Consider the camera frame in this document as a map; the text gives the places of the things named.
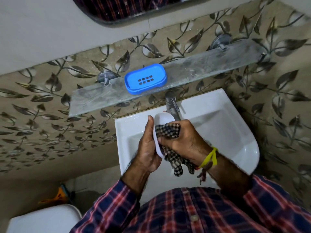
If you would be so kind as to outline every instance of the white soap dish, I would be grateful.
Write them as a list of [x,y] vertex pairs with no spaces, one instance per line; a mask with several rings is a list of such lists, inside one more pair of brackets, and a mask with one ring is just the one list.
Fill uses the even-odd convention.
[[154,116],[154,126],[153,126],[153,139],[155,141],[155,150],[158,154],[158,156],[160,156],[161,158],[163,158],[163,154],[161,152],[159,143],[158,143],[158,139],[156,137],[156,129],[155,126],[156,125],[164,125],[167,124],[169,122],[175,121],[174,117],[166,112],[162,112],[162,113],[158,113]]

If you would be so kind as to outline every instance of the white toilet seat cover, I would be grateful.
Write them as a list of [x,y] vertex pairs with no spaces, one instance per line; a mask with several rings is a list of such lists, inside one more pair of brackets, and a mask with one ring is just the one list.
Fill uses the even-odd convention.
[[11,218],[6,233],[68,233],[80,219],[76,207],[62,204]]

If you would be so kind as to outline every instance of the shirt sleeve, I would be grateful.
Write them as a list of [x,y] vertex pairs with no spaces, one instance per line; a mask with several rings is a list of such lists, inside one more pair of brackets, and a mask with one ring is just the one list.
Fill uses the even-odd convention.
[[264,226],[274,232],[311,232],[311,214],[294,204],[278,184],[263,176],[253,176],[253,187],[244,200]]
[[94,202],[70,233],[122,232],[139,207],[134,192],[119,180]]

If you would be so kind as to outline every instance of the blue soap dish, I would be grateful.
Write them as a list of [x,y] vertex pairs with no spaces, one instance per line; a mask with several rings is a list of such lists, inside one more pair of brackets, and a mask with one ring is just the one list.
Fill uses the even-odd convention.
[[144,91],[165,85],[167,76],[162,65],[153,64],[127,73],[124,82],[130,94],[138,95]]

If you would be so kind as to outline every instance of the chrome faucet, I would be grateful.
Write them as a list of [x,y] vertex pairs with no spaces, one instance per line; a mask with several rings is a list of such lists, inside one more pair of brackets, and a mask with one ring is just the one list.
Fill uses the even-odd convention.
[[176,104],[176,94],[172,90],[169,90],[165,93],[165,102],[166,102],[166,112],[170,113],[175,121],[180,121],[179,112],[180,109]]

